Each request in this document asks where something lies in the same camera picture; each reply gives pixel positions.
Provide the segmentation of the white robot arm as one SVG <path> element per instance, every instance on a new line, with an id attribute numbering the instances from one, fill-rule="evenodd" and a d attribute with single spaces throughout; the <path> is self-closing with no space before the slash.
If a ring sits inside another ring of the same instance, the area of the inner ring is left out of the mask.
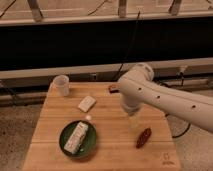
<path id="1" fill-rule="evenodd" d="M 118 79 L 121 106 L 129 116 L 145 103 L 213 133 L 213 97 L 160 86 L 153 77 L 153 69 L 139 63 Z"/>

